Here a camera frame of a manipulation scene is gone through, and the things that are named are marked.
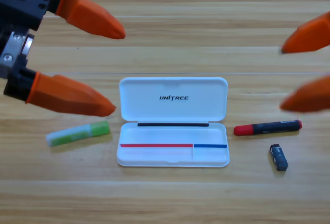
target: red marker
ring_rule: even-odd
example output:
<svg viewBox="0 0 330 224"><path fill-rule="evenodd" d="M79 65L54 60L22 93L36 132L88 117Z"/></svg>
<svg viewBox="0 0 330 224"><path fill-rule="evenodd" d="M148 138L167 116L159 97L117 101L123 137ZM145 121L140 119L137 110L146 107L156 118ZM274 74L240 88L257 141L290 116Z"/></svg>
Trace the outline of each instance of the red marker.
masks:
<svg viewBox="0 0 330 224"><path fill-rule="evenodd" d="M281 121L263 124L242 125L234 128L234 135L259 135L298 131L303 127L300 120Z"/></svg>

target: metal screw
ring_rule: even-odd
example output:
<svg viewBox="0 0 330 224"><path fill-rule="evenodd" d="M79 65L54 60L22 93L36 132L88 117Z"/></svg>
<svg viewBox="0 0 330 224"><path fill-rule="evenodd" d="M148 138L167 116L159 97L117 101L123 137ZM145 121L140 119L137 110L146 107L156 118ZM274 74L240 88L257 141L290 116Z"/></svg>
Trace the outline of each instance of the metal screw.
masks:
<svg viewBox="0 0 330 224"><path fill-rule="evenodd" d="M9 54L4 55L4 60L5 61L12 61L12 55L9 55Z"/></svg>

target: robotic hand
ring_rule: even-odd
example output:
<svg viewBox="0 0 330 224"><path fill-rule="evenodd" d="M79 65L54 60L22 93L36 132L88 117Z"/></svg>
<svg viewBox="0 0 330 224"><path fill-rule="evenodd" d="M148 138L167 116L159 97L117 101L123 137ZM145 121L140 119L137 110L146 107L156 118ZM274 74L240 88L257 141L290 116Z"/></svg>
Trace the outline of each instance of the robotic hand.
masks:
<svg viewBox="0 0 330 224"><path fill-rule="evenodd" d="M330 45L330 12L298 27L282 46L282 53L316 51L328 45ZM281 103L280 108L300 113L330 109L330 76L324 76L298 88Z"/></svg>
<svg viewBox="0 0 330 224"><path fill-rule="evenodd" d="M116 107L89 86L26 68L27 55L43 16L49 11L93 35L125 38L123 26L89 0L0 0L0 78L4 94L55 112L108 116Z"/></svg>

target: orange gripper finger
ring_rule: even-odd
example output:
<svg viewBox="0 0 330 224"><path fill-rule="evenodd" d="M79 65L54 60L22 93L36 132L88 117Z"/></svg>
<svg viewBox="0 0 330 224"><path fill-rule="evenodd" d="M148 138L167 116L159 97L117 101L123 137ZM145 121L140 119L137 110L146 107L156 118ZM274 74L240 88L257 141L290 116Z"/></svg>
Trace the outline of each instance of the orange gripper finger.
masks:
<svg viewBox="0 0 330 224"><path fill-rule="evenodd" d="M282 46L282 53L315 51L330 45L330 12L297 28Z"/></svg>
<svg viewBox="0 0 330 224"><path fill-rule="evenodd" d="M281 103L280 108L300 113L330 109L330 76L322 77L300 87Z"/></svg>
<svg viewBox="0 0 330 224"><path fill-rule="evenodd" d="M26 103L55 112L108 116L116 107L103 95L65 76L37 72Z"/></svg>
<svg viewBox="0 0 330 224"><path fill-rule="evenodd" d="M105 8L90 0L60 0L55 15L93 35L123 39L124 27Z"/></svg>

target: red line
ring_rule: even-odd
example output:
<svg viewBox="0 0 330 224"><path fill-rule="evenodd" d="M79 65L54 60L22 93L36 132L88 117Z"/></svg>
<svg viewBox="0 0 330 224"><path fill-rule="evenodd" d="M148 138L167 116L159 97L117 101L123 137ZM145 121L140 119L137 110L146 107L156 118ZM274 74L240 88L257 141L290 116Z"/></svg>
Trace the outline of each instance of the red line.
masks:
<svg viewBox="0 0 330 224"><path fill-rule="evenodd" d="M134 144L134 143L126 143L121 144L121 147L192 147L192 144L183 143L183 144L168 144L168 143L159 143L159 144Z"/></svg>

